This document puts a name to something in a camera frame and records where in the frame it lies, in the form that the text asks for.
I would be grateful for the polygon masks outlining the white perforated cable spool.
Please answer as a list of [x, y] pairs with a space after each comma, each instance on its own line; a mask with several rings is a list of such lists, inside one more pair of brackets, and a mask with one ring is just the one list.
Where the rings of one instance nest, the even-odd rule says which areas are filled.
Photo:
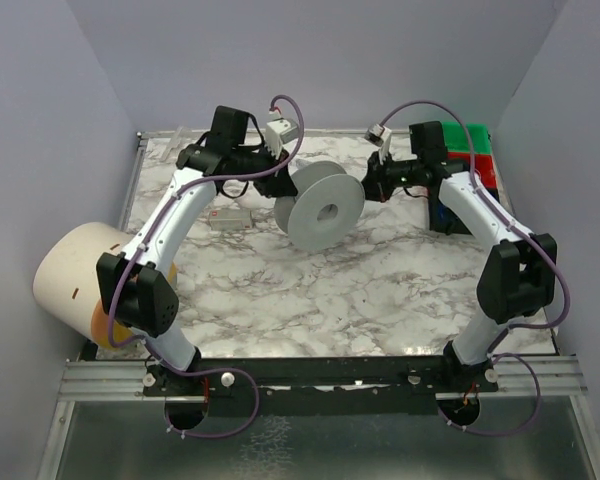
[[332, 161], [310, 163], [291, 175], [298, 194], [274, 203], [274, 218], [291, 244], [317, 252], [342, 241], [365, 203], [361, 182]]

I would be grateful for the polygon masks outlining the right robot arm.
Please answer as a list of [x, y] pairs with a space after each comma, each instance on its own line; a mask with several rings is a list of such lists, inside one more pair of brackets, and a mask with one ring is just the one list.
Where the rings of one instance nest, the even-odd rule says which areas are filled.
[[555, 239], [517, 224], [468, 161], [450, 155], [440, 122], [411, 126], [412, 160], [393, 159], [391, 131], [385, 126], [371, 126], [365, 138], [377, 148], [362, 180], [366, 200], [384, 203], [398, 188], [424, 187], [432, 230], [454, 232], [449, 222], [455, 217], [487, 249], [476, 287], [478, 313], [445, 349], [463, 368], [485, 363], [509, 327], [553, 301]]

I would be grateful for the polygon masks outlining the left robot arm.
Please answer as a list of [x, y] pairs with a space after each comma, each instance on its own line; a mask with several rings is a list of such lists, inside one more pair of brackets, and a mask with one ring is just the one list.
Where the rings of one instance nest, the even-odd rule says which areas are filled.
[[[304, 118], [286, 119], [275, 104], [269, 114], [266, 126], [256, 130], [258, 143], [248, 145], [246, 131], [256, 126], [255, 116], [217, 107], [210, 129], [179, 153], [149, 220], [120, 253], [100, 256], [96, 275], [113, 347], [126, 344], [114, 338], [113, 328], [120, 324], [166, 367], [184, 375], [193, 372], [200, 352], [175, 323], [179, 298], [167, 275], [190, 228], [225, 182], [254, 185], [265, 197], [296, 193], [287, 166], [304, 139]], [[296, 148], [287, 150], [287, 144]]]

